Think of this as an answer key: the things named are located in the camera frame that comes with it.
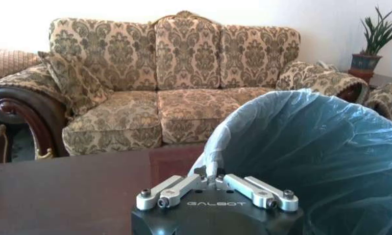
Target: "back cushion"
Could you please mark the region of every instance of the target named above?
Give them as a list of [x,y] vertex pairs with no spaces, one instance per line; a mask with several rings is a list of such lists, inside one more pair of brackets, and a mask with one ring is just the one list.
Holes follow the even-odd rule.
[[222,87],[275,87],[296,59],[300,35],[286,27],[227,25],[222,29]]
[[156,89],[156,34],[148,24],[57,19],[51,24],[51,51],[83,63],[115,91]]
[[199,19],[167,19],[156,25],[160,90],[219,88],[220,26]]

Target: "sofa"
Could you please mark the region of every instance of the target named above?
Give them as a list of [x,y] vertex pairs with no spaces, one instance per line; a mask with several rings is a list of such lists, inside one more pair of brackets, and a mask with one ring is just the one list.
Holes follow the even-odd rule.
[[207,141],[247,101],[310,88],[362,103],[367,83],[296,61],[288,27],[188,11],[154,23],[56,19],[43,63],[0,78],[0,121],[28,123],[37,158]]
[[392,121],[392,83],[371,91],[364,105]]

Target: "dark wood tabletop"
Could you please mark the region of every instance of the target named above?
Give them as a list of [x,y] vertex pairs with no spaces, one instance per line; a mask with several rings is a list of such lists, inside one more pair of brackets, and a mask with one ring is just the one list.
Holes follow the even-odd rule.
[[388,77],[380,74],[374,74],[374,77],[371,78],[371,81],[370,81],[370,86],[371,88],[375,89],[376,87],[380,87],[391,82],[392,82],[392,77]]
[[130,235],[138,193],[187,174],[202,151],[196,145],[0,164],[0,235]]

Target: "side table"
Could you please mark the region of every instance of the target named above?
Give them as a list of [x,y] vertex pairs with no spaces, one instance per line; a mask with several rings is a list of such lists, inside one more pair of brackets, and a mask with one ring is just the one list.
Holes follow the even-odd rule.
[[370,81],[370,88],[371,90],[376,89],[378,87],[386,85],[387,83],[392,82],[392,77],[375,74]]

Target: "sofa arm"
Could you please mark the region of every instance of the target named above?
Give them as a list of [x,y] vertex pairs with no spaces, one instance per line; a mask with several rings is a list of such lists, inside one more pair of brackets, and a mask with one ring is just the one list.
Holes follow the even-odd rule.
[[63,143],[65,98],[43,65],[0,79],[0,122],[29,125],[41,156],[68,156]]
[[324,95],[335,95],[359,104],[364,102],[368,93],[368,85],[360,78],[324,69],[319,65],[296,61],[288,63],[280,73],[276,89],[298,90],[302,88],[311,88]]
[[392,120],[392,83],[372,90],[364,105]]

